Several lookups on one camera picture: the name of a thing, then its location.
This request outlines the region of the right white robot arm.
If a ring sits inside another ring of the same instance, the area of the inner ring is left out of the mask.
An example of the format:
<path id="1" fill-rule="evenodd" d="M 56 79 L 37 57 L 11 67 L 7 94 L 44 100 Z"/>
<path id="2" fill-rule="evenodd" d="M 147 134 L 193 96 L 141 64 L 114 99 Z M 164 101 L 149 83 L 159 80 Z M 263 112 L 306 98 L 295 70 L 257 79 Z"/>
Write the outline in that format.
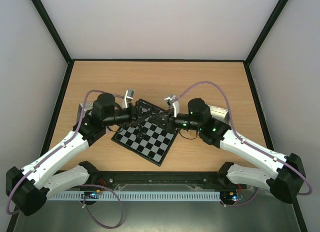
<path id="1" fill-rule="evenodd" d="M 284 203 L 292 204 L 296 200 L 306 177 L 298 155 L 277 153 L 237 134 L 227 122 L 216 119 L 213 107 L 201 98 L 191 99 L 187 107 L 188 113 L 179 113 L 179 103 L 174 102 L 172 109 L 152 115 L 149 120 L 166 132 L 194 130 L 204 143 L 234 153 L 255 165 L 255 168 L 249 168 L 226 162 L 218 173 L 222 187 L 246 184 L 267 190 Z"/>

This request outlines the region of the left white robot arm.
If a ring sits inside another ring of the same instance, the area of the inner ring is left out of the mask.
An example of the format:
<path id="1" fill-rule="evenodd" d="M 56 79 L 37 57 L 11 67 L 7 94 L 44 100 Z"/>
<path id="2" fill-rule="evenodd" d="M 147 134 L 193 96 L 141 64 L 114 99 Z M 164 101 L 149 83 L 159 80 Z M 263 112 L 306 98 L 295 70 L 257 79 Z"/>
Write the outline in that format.
<path id="1" fill-rule="evenodd" d="M 46 202 L 49 179 L 71 158 L 92 146 L 114 125 L 138 125 L 152 114 L 143 112 L 138 102 L 122 108 L 110 93 L 101 93 L 89 112 L 81 111 L 79 121 L 55 147 L 21 169 L 13 166 L 5 175 L 8 196 L 6 212 L 32 215 Z"/>

